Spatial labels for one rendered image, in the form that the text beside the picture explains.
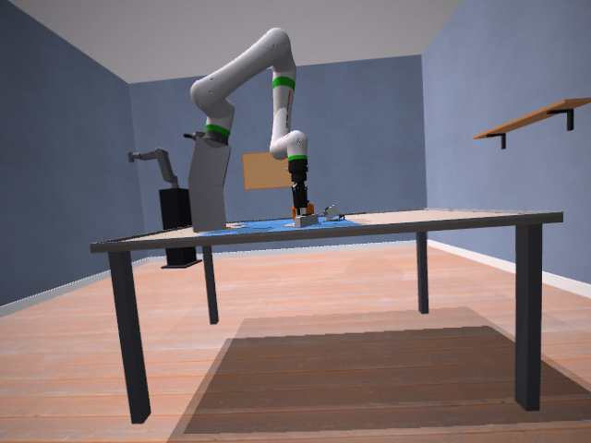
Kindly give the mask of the blue flat mat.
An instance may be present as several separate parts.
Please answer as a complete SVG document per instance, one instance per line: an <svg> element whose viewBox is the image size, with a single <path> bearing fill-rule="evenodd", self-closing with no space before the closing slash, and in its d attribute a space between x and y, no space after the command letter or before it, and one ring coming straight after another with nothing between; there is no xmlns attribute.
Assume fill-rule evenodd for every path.
<svg viewBox="0 0 591 443"><path fill-rule="evenodd" d="M319 217L319 222L315 224L311 224L301 228L284 228L284 225L295 223L293 219L291 220L277 220L277 221L252 221L252 222L243 222L233 226L241 226L246 225L235 230L222 230L222 231L213 231L210 233L201 234L198 236L204 235L218 235L218 234L232 234L232 233L259 233L259 232L273 232L273 231L286 231L286 230L300 230L300 229L314 229L314 228L328 228L328 227L342 227L342 226L356 226L362 225L353 221L344 220L344 218L340 218L339 221L324 221L327 220L326 217Z"/></svg>

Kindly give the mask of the white control panel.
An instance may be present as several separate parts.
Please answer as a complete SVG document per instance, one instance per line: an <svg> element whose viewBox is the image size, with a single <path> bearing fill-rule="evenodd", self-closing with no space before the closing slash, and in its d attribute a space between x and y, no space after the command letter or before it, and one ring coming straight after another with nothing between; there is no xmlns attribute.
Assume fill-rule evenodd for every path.
<svg viewBox="0 0 591 443"><path fill-rule="evenodd" d="M323 211L323 214L325 215L325 217L327 218L327 220L324 220L324 222L337 222L340 220L340 218L344 217L344 215L340 214L339 211L335 208L335 206L331 206L330 208L326 208ZM335 216L339 215L339 219L333 219Z"/></svg>

